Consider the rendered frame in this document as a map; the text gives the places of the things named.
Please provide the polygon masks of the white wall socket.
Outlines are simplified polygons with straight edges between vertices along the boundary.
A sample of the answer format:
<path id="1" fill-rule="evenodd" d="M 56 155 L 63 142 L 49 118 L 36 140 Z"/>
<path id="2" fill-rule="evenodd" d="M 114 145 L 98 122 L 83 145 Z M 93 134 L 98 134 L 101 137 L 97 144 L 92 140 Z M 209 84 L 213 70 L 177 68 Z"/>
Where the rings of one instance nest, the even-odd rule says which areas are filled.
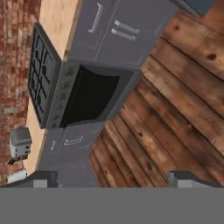
<path id="1" fill-rule="evenodd" d="M 17 172 L 14 172 L 14 173 L 10 174 L 7 177 L 7 183 L 8 184 L 14 183 L 14 182 L 17 182 L 19 180 L 26 179 L 26 178 L 27 178 L 27 171 L 26 171 L 26 169 L 23 169 L 21 171 L 17 171 Z"/>

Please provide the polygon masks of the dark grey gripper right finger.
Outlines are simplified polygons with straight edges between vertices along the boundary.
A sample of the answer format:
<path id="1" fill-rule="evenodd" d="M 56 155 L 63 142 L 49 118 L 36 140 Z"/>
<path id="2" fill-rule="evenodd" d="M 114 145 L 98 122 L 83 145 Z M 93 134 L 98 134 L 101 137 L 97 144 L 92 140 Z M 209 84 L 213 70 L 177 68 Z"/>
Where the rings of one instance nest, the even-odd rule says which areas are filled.
<path id="1" fill-rule="evenodd" d="M 169 171 L 168 186 L 174 188 L 221 188 L 221 185 L 212 181 L 203 180 L 190 171 Z"/>

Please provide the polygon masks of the black gas hob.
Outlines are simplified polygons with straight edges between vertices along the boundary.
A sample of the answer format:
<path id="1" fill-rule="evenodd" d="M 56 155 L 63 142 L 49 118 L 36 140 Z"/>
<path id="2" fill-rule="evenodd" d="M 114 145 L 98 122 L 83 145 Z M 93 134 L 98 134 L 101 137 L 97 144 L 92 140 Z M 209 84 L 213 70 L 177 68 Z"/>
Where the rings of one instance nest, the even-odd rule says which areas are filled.
<path id="1" fill-rule="evenodd" d="M 41 129 L 47 126 L 61 68 L 61 59 L 42 25 L 33 25 L 28 91 Z"/>

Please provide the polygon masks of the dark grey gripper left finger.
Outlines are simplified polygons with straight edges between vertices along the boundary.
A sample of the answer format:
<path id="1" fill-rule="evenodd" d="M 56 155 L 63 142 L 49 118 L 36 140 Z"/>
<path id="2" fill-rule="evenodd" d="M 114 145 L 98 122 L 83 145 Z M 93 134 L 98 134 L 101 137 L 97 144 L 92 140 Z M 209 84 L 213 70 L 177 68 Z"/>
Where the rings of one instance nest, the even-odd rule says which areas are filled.
<path id="1" fill-rule="evenodd" d="M 27 178 L 14 183 L 6 183 L 3 188 L 56 188 L 58 187 L 58 173 L 56 171 L 35 171 Z"/>

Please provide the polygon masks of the silver toaster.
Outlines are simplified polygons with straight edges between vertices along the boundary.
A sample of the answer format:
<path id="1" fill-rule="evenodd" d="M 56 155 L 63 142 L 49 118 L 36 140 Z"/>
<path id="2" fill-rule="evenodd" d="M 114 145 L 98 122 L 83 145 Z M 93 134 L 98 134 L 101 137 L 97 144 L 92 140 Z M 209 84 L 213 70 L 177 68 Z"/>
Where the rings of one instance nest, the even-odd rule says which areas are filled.
<path id="1" fill-rule="evenodd" d="M 32 137 L 27 127 L 14 129 L 10 133 L 10 161 L 13 165 L 19 160 L 26 160 L 31 153 Z"/>

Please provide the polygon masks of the dark blue-grey cabinet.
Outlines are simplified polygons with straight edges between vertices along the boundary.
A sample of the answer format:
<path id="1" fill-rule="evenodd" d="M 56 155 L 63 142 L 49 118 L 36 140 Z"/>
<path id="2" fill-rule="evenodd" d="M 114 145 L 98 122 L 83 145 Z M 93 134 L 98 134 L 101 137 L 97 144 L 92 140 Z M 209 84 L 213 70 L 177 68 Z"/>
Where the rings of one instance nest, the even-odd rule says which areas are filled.
<path id="1" fill-rule="evenodd" d="M 171 0 L 180 9 L 188 11 L 194 16 L 203 17 L 216 3 L 216 0 Z"/>

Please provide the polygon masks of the grey oven with dark window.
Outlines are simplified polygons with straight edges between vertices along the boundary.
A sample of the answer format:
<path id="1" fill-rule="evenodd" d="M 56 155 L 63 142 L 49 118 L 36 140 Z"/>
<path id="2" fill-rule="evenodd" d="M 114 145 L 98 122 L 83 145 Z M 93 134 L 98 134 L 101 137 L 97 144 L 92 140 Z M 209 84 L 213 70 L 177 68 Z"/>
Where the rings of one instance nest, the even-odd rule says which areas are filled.
<path id="1" fill-rule="evenodd" d="M 135 87 L 138 68 L 81 60 L 62 64 L 46 127 L 49 130 L 99 123 L 114 116 Z"/>

